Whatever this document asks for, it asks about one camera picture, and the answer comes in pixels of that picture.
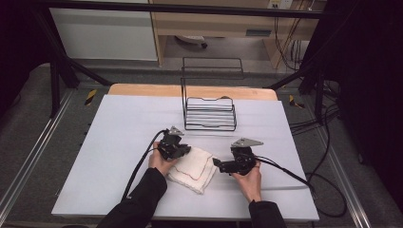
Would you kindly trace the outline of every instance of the human hand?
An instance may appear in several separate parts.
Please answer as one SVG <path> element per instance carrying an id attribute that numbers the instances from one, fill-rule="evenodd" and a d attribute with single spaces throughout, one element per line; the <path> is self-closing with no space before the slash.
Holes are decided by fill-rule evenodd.
<path id="1" fill-rule="evenodd" d="M 231 176 L 237 180 L 240 185 L 240 191 L 246 197 L 248 202 L 261 201 L 260 185 L 261 185 L 261 173 L 260 173 L 260 161 L 256 161 L 255 167 L 245 176 L 238 173 L 232 173 Z"/>
<path id="2" fill-rule="evenodd" d="M 160 171 L 160 173 L 165 177 L 168 174 L 169 169 L 174 166 L 178 160 L 165 160 L 163 156 L 161 156 L 160 151 L 157 149 L 159 143 L 160 142 L 154 142 L 152 144 L 153 152 L 148 160 L 148 167 L 157 168 L 158 171 Z"/>

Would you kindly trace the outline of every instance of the cabinet door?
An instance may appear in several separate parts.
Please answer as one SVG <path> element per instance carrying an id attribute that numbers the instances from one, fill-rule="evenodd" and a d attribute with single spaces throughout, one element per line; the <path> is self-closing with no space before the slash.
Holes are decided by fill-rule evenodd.
<path id="1" fill-rule="evenodd" d="M 51 9 L 51 13 L 71 58 L 157 60 L 149 12 Z"/>

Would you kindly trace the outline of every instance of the black sleeve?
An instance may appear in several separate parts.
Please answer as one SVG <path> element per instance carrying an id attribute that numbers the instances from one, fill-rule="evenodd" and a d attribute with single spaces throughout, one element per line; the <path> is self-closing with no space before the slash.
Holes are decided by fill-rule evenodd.
<path id="1" fill-rule="evenodd" d="M 249 213 L 254 228 L 286 228 L 278 206 L 271 201 L 254 200 L 249 204 Z"/>
<path id="2" fill-rule="evenodd" d="M 145 227 L 154 215 L 158 201 L 166 191 L 165 177 L 156 168 L 148 168 L 130 199 L 116 205 L 97 228 Z"/>

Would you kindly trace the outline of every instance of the wall outlet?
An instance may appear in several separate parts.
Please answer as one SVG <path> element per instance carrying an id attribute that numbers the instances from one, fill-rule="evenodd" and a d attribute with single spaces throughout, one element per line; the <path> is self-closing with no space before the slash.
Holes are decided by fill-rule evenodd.
<path id="1" fill-rule="evenodd" d="M 293 0 L 270 0 L 268 9 L 289 10 Z"/>
<path id="2" fill-rule="evenodd" d="M 281 4 L 281 0 L 270 0 L 268 9 L 279 9 L 279 5 Z"/>
<path id="3" fill-rule="evenodd" d="M 291 8 L 291 4 L 293 4 L 293 0 L 281 0 L 279 8 L 282 10 L 289 10 Z"/>

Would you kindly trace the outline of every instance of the white towel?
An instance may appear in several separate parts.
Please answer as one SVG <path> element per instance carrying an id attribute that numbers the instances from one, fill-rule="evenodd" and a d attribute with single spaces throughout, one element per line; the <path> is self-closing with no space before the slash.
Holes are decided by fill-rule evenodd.
<path id="1" fill-rule="evenodd" d="M 190 152 L 178 160 L 169 169 L 168 179 L 182 184 L 197 194 L 203 194 L 214 173 L 216 166 L 213 155 L 200 148 L 193 147 Z"/>

